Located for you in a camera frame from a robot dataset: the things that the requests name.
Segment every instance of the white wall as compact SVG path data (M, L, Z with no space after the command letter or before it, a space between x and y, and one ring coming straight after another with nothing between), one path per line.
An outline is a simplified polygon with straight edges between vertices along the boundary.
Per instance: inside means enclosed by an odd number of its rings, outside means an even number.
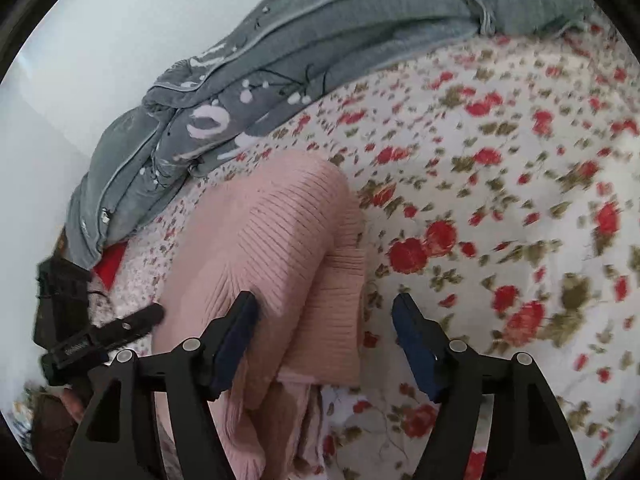
M0 408L28 378L35 266L100 134L176 60L231 31L259 0L60 0L0 84Z

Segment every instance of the pink knit sweater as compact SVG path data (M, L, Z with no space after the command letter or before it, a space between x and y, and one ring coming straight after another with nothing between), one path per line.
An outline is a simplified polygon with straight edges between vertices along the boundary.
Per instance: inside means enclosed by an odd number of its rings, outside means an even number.
M210 404L238 480L286 478L296 457L317 464L321 410L312 385L358 384L360 229L338 168L290 150L209 189L182 234L154 352L199 335L241 290L260 304L233 387ZM171 434L166 396L158 396L158 415Z

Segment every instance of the folded blanket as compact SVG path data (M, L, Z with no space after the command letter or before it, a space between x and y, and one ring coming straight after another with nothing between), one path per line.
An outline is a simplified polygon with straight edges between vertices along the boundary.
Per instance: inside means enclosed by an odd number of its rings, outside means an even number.
M477 33L557 32L590 3L263 0L105 130L71 197L66 256L92 268L103 247L161 212L188 174L206 175L344 83Z
M317 464L313 385L358 384L360 228L344 175L296 151L208 190L186 227L153 350L201 333L241 290L258 298L260 321L233 387L210 404L239 480L286 478L296 455ZM165 396L158 415L171 433Z

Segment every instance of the mattress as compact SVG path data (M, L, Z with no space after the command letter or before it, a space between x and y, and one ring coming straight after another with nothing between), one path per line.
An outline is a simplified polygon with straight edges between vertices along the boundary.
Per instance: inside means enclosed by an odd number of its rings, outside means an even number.
M105 322L156 300L207 187L277 150L316 151L360 199L368 254L362 386L322 390L310 476L410 478L438 407L415 387L390 319L410 292L450 337L527 351L571 427L589 479L640 428L640 67L598 16L551 40L475 38L401 62L310 105L185 186L129 242ZM136 343L140 355L150 339ZM465 480L480 478L485 399Z

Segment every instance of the screw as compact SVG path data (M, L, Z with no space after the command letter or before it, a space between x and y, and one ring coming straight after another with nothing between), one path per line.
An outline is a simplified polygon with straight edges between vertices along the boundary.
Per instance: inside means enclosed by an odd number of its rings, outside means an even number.
M184 343L182 343L182 348L184 348L187 352L193 352L200 348L200 340L197 337L191 337L187 339Z
M454 339L451 343L449 343L449 348L454 352L461 353L464 352L467 348L466 343L460 339Z
M533 362L533 357L531 357L529 354L527 354L526 352L520 352L517 356L516 356L516 360L521 364L521 365L525 365L525 366L529 366L532 362Z
M118 360L119 363L126 363L127 361L130 361L132 357L133 357L133 352L128 348L125 350L119 351L118 355L116 355L116 359Z

